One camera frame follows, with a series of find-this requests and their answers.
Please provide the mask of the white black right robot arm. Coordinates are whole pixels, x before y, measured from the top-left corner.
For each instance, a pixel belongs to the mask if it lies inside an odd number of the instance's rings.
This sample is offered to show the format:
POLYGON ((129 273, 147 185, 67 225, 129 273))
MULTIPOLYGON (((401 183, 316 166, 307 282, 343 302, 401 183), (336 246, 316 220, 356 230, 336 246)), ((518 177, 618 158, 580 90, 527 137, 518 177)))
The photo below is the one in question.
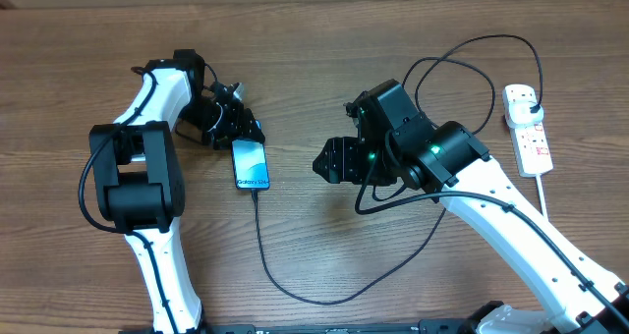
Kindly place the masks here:
POLYGON ((542 308, 479 308, 462 333, 625 333, 628 287, 571 244, 516 189, 488 148, 461 124, 436 128, 402 84, 388 80, 346 106, 356 137, 329 139, 313 162, 331 184, 402 181, 470 225, 542 308))

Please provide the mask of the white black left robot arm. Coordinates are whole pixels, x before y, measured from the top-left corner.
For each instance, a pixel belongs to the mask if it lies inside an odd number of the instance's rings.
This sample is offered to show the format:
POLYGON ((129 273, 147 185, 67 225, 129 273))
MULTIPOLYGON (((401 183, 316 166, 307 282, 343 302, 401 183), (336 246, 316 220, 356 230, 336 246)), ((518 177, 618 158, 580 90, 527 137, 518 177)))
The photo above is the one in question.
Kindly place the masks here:
POLYGON ((206 84, 213 71, 193 49, 150 60, 135 73, 143 85, 113 123, 89 132, 90 157, 80 176, 78 202, 86 211, 86 179, 94 178, 105 219, 93 227, 119 234, 133 251, 150 298, 151 333, 205 333, 208 325, 181 242, 186 192, 173 136, 181 122, 200 131, 200 144, 234 150, 261 147, 265 136, 242 102, 242 85, 206 84))

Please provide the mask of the black smartphone lit screen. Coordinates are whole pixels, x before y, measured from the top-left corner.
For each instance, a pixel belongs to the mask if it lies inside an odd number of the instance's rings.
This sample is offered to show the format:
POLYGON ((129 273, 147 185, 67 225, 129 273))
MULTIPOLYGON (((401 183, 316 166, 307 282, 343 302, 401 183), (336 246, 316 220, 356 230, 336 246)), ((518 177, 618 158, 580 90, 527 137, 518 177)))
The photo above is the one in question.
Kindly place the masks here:
POLYGON ((270 178, 264 145, 236 139, 232 142, 235 185, 239 190, 268 190, 270 178))

